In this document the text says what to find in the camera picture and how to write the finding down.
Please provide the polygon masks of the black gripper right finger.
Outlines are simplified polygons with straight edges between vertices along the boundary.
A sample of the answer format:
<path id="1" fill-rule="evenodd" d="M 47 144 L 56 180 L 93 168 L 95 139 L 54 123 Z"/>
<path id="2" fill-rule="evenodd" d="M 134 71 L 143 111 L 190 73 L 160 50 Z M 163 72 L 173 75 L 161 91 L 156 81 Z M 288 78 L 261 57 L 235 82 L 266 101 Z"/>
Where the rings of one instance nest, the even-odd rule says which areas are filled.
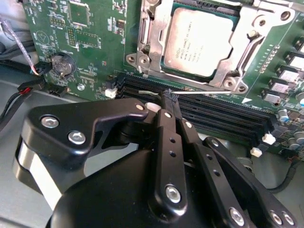
<path id="1" fill-rule="evenodd" d="M 190 212 L 173 228 L 297 228 L 292 213 L 217 139 L 201 140 L 193 124 L 181 117 L 178 96 L 172 107 L 183 146 L 193 161 L 187 175 Z"/>

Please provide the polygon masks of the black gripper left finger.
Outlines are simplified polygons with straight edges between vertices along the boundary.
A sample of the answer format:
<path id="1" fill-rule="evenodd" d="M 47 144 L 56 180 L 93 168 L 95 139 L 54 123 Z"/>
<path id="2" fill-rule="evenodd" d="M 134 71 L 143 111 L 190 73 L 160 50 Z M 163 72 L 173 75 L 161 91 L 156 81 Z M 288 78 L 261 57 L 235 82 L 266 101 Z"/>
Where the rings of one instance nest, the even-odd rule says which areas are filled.
<path id="1" fill-rule="evenodd" d="M 139 145 L 126 169 L 117 173 L 127 181 L 148 168 L 149 198 L 175 207 L 166 188 L 179 191 L 179 203 L 186 204 L 182 138 L 176 133 L 172 111 L 154 112 L 140 100 L 123 98 L 105 101 L 58 104 L 32 108 L 25 116 L 15 164 L 28 180 L 20 181 L 40 192 L 51 209 L 74 185 L 83 188 L 84 201 L 94 190 L 104 191 L 102 174 L 85 176 L 85 162 L 107 150 L 119 150 L 130 143 Z"/>

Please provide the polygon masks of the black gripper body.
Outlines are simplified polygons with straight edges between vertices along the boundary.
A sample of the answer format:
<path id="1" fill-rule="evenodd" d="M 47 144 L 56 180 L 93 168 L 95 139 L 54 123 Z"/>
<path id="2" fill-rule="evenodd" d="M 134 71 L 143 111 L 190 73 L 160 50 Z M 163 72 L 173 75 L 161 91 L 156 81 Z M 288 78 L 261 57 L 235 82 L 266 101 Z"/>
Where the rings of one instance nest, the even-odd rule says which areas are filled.
<path id="1" fill-rule="evenodd" d="M 185 165 L 188 208 L 166 223 L 148 206 L 155 154 L 133 152 L 70 187 L 49 221 L 52 228 L 223 228 L 203 177 Z"/>

